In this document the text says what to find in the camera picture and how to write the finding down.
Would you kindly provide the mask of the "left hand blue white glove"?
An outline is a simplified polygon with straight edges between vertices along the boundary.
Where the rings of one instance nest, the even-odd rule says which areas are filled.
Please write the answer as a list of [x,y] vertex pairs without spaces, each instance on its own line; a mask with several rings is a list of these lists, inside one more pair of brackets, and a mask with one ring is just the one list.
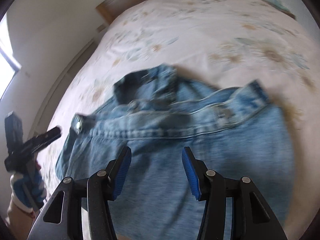
[[35,162],[35,172],[32,177],[27,173],[15,172],[10,178],[11,200],[26,213],[39,211],[47,196],[40,169],[40,165]]

